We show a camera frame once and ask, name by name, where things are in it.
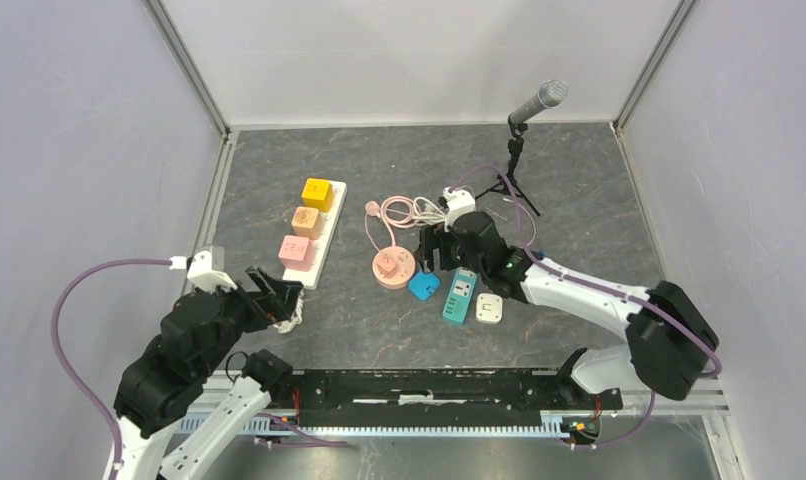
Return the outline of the blue plug adapter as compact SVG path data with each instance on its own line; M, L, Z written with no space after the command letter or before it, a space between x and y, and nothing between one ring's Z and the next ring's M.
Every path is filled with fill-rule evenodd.
M426 302L439 289L440 280L434 273L419 271L409 280L407 287L415 298Z

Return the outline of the round pink socket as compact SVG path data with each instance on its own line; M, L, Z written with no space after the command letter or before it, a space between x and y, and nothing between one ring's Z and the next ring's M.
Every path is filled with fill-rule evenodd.
M372 273L377 283L389 290L407 286L417 271L413 254L400 246L389 246L376 253Z

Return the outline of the small pink plug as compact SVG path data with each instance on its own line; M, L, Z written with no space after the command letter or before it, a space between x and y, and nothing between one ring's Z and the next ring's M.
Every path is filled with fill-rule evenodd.
M379 256L377 267L383 276L390 277L396 274L398 263L392 256L383 254Z

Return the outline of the teal power strip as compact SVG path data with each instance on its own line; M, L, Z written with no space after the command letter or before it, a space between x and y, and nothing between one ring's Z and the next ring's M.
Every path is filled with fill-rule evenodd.
M451 324L461 326L468 313L478 276L465 268L458 268L453 276L442 317Z

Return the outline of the white plug adapter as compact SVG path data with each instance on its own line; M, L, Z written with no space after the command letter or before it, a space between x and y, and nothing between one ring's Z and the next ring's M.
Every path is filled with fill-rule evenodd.
M480 323L497 324L503 318L503 298L491 293L477 296L475 318Z

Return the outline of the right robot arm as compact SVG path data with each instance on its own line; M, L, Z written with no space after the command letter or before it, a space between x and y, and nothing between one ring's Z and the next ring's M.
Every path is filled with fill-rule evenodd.
M627 386L682 401L698 379L721 371L717 335L674 283L649 288L576 272L508 245L491 216L480 211L450 226L425 226L419 241L416 258L428 271L463 268L501 298L566 312L620 338L614 347L579 349L563 364L556 392L570 408Z

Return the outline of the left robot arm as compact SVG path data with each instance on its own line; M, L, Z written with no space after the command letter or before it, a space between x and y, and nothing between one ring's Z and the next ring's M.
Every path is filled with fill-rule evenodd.
M192 292L180 297L161 320L160 332L123 372L113 403L119 436L108 479L189 479L200 476L228 441L262 408L281 407L293 394L292 367L267 350L249 356L227 396L171 457L168 441L189 407L245 333L298 318L304 286L249 268L254 291L227 273L191 268Z

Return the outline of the pink cube plug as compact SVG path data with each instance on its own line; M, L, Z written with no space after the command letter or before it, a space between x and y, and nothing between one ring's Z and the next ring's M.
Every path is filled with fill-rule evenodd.
M285 235L280 245L278 258L285 269L309 271L315 256L314 241L296 235Z

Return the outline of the orange cube plug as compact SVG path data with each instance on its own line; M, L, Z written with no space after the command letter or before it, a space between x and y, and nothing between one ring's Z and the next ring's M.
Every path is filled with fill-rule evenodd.
M324 233L324 215L317 208L300 206L295 210L291 226L296 236L318 240Z

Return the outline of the yellow cube plug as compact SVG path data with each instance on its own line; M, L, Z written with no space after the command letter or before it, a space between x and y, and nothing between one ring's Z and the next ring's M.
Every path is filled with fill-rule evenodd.
M306 179L301 198L305 207L327 213L334 203L334 187L329 180L310 177Z

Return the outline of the white power strip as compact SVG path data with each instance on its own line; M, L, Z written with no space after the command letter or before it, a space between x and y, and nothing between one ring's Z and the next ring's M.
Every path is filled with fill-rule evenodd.
M329 212L323 213L325 228L323 235L314 241L315 256L311 269L306 272L284 270L283 279L301 282L307 290L315 290L321 278L323 266L329 254L332 237L340 218L343 204L347 195L347 184L341 181L329 180L334 187L334 203Z

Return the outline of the black tripod stand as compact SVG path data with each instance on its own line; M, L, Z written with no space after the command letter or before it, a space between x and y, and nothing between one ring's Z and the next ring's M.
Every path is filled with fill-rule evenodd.
M497 182L494 185L477 194L475 199L480 199L489 193L500 194L502 196L515 195L518 199L526 203L526 206L531 213L534 213L536 216L540 217L541 212L520 188L518 185L518 180L515 176L516 169L525 145L523 135L526 133L529 126L526 122L520 124L509 122L508 126L511 138L507 143L507 149L510 154L507 168L504 173L501 173L497 176Z

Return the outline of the grey microphone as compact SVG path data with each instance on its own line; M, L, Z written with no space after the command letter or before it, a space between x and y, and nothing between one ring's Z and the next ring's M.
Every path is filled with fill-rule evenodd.
M545 81L523 105L508 116L510 125L521 125L544 110L560 106L568 96L568 85L558 79Z

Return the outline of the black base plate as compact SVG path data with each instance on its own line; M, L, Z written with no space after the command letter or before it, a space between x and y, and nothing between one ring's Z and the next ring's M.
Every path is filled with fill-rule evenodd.
M532 427L543 412L619 410L552 369L306 369L274 394L302 427Z

